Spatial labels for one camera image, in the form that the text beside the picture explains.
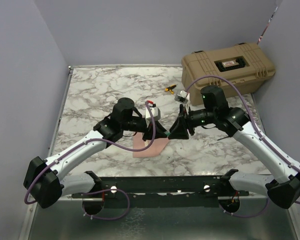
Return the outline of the pink envelope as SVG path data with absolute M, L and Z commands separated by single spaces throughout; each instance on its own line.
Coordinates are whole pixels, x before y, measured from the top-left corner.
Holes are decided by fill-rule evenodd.
M 142 134 L 137 133 L 133 137 L 133 149 L 143 149 L 145 148 L 144 141 L 142 140 Z M 133 152 L 132 156 L 133 158 L 152 158 L 152 157 L 157 157 L 161 154 L 161 152 L 164 150 L 164 148 L 168 145 L 169 143 L 168 138 L 159 138 L 155 139 L 152 145 L 147 148 L 144 151 L 138 151 L 138 152 Z

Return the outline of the cream paper letter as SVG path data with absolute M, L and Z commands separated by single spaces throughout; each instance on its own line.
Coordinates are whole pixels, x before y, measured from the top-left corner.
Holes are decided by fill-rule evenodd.
M 144 146 L 147 147 L 150 144 L 150 140 L 144 141 Z

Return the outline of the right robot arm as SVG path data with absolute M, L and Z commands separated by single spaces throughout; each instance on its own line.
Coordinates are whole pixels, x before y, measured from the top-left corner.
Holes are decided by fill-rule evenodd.
M 239 107 L 230 107 L 224 91 L 216 86 L 205 86 L 200 91 L 204 108 L 191 110 L 190 95 L 180 91 L 175 100 L 180 102 L 179 114 L 169 130 L 170 140 L 187 140 L 196 127 L 214 124 L 228 137 L 244 145 L 270 175 L 248 174 L 231 169 L 220 179 L 220 191 L 230 196 L 236 191 L 264 195 L 278 207 L 289 209 L 300 197 L 300 163 L 276 146 L 254 123 L 253 118 Z

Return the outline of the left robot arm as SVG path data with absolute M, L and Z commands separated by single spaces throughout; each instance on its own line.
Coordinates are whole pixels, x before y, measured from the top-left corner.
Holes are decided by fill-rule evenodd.
M 45 209 L 63 196 L 87 194 L 91 198 L 96 197 L 101 190 L 97 176 L 88 172 L 68 175 L 69 172 L 110 146 L 130 152 L 143 152 L 149 149 L 156 139 L 166 138 L 166 130 L 159 123 L 160 109 L 149 100 L 145 102 L 145 107 L 145 115 L 142 115 L 132 99 L 120 98 L 112 112 L 81 140 L 46 159 L 39 156 L 32 159 L 23 182 L 26 188 L 24 203 L 38 203 Z M 118 144 L 117 141 L 123 137 L 125 131 L 142 133 L 143 140 L 148 141 L 148 145 L 142 148 L 128 148 Z

